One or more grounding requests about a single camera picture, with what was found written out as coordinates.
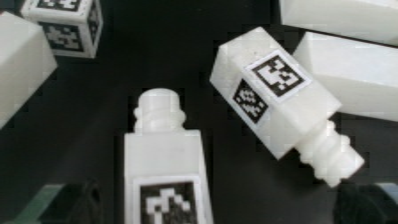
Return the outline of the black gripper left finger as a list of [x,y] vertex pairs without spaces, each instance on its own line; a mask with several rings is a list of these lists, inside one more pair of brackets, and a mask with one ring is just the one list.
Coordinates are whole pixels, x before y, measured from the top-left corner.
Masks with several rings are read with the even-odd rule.
[[96,182],[44,185],[16,217],[16,224],[105,224]]

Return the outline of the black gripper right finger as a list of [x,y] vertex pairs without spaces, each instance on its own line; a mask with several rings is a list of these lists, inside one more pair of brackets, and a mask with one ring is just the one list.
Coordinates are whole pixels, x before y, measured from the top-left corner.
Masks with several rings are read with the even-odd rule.
[[338,188],[336,224],[398,224],[398,184],[346,182]]

